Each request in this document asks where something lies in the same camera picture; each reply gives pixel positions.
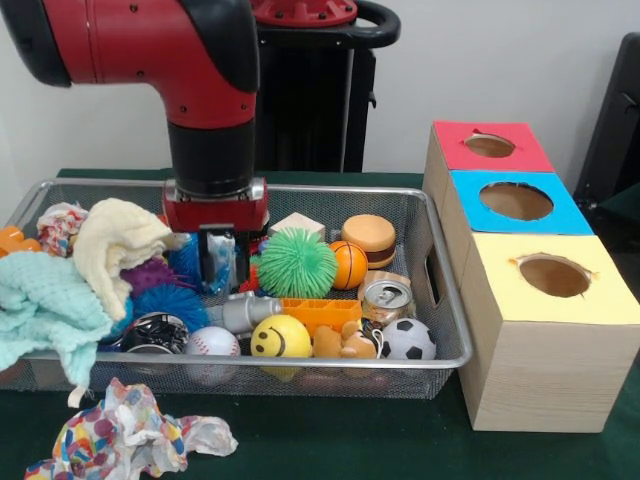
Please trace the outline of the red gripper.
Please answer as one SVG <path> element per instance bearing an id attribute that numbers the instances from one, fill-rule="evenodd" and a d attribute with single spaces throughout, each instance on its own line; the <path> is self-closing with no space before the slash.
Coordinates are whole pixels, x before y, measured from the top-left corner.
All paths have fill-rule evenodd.
<path id="1" fill-rule="evenodd" d="M 199 263 L 203 281 L 216 280 L 217 251 L 220 237 L 205 229 L 232 227 L 236 241 L 236 284 L 250 276 L 250 238 L 268 223 L 266 179 L 256 177 L 247 189 L 226 196 L 190 197 L 174 179 L 163 185 L 163 210 L 169 227 L 176 232 L 199 231 Z"/>

